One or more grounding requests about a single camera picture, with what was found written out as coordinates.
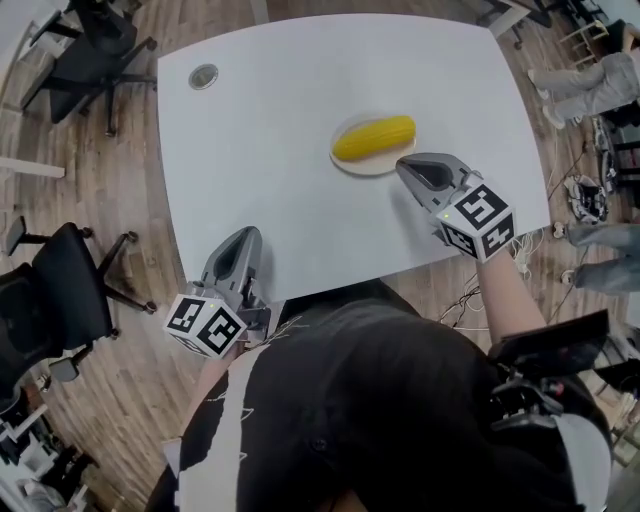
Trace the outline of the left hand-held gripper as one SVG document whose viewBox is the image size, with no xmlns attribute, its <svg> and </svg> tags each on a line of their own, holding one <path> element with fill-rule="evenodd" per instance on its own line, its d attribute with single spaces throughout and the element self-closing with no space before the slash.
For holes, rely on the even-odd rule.
<svg viewBox="0 0 640 512">
<path fill-rule="evenodd" d="M 244 333 L 266 337 L 267 304 L 252 291 L 259 270 L 262 236 L 255 226 L 230 235 L 210 255 L 202 281 L 190 281 L 177 295 L 163 330 L 187 350 L 221 359 Z"/>
</svg>

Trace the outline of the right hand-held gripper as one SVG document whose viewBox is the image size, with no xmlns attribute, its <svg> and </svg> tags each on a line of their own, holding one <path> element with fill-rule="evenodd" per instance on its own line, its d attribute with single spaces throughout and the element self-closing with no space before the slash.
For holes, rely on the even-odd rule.
<svg viewBox="0 0 640 512">
<path fill-rule="evenodd" d="M 417 202 L 437 213 L 446 245 L 485 263 L 515 237 L 513 208 L 490 180 L 468 174 L 470 168 L 457 157 L 414 153 L 396 162 L 396 172 Z M 454 193 L 453 186 L 459 186 Z"/>
</svg>

